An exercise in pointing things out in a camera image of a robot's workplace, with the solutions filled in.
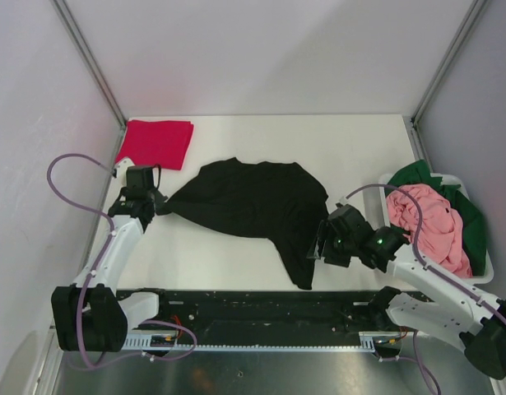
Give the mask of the black t shirt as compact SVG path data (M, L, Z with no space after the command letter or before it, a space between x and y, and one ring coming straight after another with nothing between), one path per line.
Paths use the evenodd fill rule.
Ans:
M156 213L226 235L268 239L292 283L311 290L315 263L308 251L327 216L327 199L322 184L295 162L231 158L204 165Z

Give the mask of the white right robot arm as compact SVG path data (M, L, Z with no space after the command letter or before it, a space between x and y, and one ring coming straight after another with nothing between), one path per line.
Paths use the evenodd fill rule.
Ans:
M370 323L378 330L396 324L424 332L461 351L482 374L506 378L506 298L434 263L394 229L373 229L349 204L338 205L320 221L309 255L340 267L358 258L366 267L413 286L428 301L386 286L371 301Z

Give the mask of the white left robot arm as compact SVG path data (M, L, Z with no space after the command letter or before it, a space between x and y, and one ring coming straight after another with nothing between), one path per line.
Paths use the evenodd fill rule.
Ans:
M58 286L51 296L58 344L64 351L121 351L128 331L146 322L165 327L171 309L151 291L134 291L119 300L118 282L148 225L156 205L164 201L154 180L154 169L130 166L126 185L106 213L109 230L104 245L69 286Z

